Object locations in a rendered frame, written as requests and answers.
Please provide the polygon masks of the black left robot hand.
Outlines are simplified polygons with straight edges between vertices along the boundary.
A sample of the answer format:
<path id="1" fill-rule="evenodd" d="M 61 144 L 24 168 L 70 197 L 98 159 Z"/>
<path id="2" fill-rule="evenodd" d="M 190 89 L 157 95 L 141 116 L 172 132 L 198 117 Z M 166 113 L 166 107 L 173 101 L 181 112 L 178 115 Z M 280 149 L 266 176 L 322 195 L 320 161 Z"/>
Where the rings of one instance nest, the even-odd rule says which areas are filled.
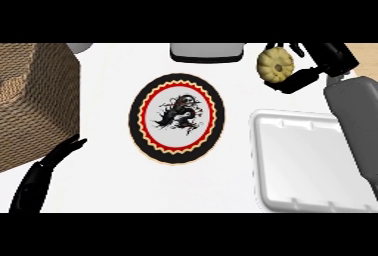
<path id="1" fill-rule="evenodd" d="M 9 208 L 12 214 L 38 214 L 40 212 L 55 167 L 66 157 L 83 147 L 86 142 L 88 140 L 82 139 L 80 135 L 74 135 L 57 145 L 45 158 L 33 164 L 14 195 Z"/>

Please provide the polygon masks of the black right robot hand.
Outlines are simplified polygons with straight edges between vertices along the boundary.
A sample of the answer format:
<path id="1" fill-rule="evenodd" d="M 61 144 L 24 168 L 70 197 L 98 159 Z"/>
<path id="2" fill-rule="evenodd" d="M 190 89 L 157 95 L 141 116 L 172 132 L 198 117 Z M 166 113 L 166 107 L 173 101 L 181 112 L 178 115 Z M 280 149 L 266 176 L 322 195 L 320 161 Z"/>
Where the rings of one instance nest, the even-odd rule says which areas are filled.
<path id="1" fill-rule="evenodd" d="M 294 93 L 311 85 L 320 79 L 321 73 L 337 77 L 359 65 L 359 61 L 345 43 L 305 43 L 303 46 L 317 67 L 299 70 L 283 82 L 265 82 L 271 88 L 286 94 Z"/>

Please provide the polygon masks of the pale yellow pattypan squash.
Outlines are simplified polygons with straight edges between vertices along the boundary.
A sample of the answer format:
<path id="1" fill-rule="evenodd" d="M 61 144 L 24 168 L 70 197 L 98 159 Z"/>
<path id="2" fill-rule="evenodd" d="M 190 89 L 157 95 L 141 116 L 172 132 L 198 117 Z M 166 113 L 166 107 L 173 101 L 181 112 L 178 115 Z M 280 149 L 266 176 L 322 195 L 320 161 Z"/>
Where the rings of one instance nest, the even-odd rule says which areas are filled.
<path id="1" fill-rule="evenodd" d="M 293 75 L 294 59 L 283 47 L 265 50 L 258 58 L 260 78 L 271 83 L 281 83 Z"/>

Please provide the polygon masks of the white plastic tray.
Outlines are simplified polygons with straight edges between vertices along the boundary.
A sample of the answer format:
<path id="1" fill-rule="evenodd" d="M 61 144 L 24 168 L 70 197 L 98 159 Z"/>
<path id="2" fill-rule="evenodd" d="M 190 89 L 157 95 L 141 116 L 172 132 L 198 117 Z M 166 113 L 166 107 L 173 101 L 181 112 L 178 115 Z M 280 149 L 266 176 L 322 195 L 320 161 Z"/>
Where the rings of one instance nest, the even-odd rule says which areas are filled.
<path id="1" fill-rule="evenodd" d="M 259 110 L 250 117 L 250 137 L 265 211 L 378 213 L 333 115 Z"/>

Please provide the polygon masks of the black red patterned plate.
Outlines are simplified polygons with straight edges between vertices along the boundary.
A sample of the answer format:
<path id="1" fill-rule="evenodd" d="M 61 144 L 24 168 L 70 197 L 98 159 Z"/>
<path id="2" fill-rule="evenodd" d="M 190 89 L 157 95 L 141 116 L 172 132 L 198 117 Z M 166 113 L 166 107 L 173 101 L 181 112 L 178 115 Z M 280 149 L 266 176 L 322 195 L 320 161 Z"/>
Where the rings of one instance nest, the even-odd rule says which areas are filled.
<path id="1" fill-rule="evenodd" d="M 213 149 L 225 126 L 225 105 L 212 84 L 173 73 L 142 88 L 131 108 L 133 141 L 159 162 L 179 165 Z"/>

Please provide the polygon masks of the brown woven wicker basket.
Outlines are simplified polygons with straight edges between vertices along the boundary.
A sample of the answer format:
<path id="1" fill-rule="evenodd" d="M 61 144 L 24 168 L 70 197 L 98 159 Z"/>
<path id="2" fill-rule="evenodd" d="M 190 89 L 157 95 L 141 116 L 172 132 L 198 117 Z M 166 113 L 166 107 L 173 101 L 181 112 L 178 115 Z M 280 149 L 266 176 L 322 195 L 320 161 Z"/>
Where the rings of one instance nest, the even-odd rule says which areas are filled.
<path id="1" fill-rule="evenodd" d="M 80 133 L 80 62 L 64 43 L 0 43 L 0 172 Z"/>

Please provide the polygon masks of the grey appliance with black base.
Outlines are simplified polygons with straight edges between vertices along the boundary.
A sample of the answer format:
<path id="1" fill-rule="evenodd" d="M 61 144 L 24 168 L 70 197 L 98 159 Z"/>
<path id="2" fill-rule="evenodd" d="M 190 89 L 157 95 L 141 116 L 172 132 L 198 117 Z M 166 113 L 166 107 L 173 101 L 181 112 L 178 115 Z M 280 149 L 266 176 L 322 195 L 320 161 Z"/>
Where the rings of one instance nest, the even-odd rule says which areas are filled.
<path id="1" fill-rule="evenodd" d="M 244 56 L 244 43 L 172 43 L 170 56 L 185 63 L 231 63 Z"/>

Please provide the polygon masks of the grey rounded object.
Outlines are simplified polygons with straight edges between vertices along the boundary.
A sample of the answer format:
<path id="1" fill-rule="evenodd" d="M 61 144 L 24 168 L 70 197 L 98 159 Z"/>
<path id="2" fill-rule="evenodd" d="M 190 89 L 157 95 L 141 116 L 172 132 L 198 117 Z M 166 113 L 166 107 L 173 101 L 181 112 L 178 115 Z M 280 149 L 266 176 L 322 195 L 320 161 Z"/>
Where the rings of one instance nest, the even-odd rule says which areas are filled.
<path id="1" fill-rule="evenodd" d="M 69 47 L 74 54 L 85 52 L 91 47 L 92 43 L 69 43 Z"/>

